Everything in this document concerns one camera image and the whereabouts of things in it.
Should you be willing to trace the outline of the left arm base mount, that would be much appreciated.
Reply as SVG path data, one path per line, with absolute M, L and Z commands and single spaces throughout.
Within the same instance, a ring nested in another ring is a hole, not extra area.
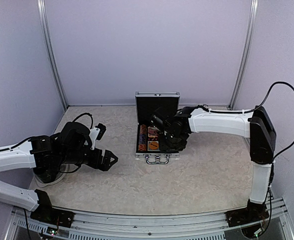
M 58 227 L 71 228 L 75 213 L 68 210 L 54 208 L 45 191 L 36 189 L 38 207 L 31 211 L 30 218 Z

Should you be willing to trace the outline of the aluminium poker case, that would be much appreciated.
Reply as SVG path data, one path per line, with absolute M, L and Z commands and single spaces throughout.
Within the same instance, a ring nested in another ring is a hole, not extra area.
M 179 158 L 179 152 L 170 150 L 165 145 L 164 131 L 160 129 L 162 121 L 174 115 L 178 109 L 180 93 L 177 91 L 150 92 L 137 91 L 135 106 L 137 116 L 137 136 L 135 158 L 144 160 L 149 165 L 166 165 L 172 159 Z M 147 136 L 147 150 L 138 151 L 139 130 L 141 125 L 155 126 L 159 130 L 158 139 Z M 148 151 L 148 141 L 158 141 L 158 151 Z

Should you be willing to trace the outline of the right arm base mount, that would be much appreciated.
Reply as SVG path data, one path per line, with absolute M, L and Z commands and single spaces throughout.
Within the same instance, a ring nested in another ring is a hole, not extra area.
M 250 200 L 248 200 L 246 207 L 229 210 L 225 215 L 230 228 L 266 220 L 270 217 L 265 203 L 257 204 Z

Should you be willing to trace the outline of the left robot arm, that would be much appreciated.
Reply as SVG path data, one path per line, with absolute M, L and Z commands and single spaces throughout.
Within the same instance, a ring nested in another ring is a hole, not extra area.
M 31 136 L 21 142 L 0 148 L 0 172 L 31 169 L 43 184 L 53 183 L 63 174 L 63 165 L 86 165 L 95 170 L 108 171 L 118 162 L 109 150 L 95 147 L 106 132 L 106 126 L 85 126 L 77 118 L 67 122 L 53 135 Z M 50 223 L 57 218 L 57 211 L 45 191 L 24 189 L 0 181 L 0 202 L 37 212 Z

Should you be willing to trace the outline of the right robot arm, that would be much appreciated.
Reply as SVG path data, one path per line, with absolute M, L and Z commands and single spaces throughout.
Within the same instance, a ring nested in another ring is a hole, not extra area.
M 243 218 L 253 222 L 262 212 L 262 206 L 273 181 L 275 159 L 294 145 L 294 140 L 275 153 L 277 133 L 263 103 L 253 109 L 213 110 L 205 105 L 186 106 L 173 113 L 157 108 L 150 122 L 163 132 L 162 142 L 170 150 L 182 151 L 192 133 L 219 133 L 249 139 L 249 155 L 253 177 L 248 207 Z

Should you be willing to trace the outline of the red playing card deck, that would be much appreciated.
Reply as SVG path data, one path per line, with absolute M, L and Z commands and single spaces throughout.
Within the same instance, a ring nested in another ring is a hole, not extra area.
M 160 131 L 155 126 L 149 126 L 147 128 L 147 136 L 149 139 L 155 140 L 158 139 Z

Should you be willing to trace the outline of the orange big blind button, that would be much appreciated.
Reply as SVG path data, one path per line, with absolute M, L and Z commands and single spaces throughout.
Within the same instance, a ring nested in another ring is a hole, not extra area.
M 158 151 L 159 149 L 158 141 L 148 141 L 148 151 Z

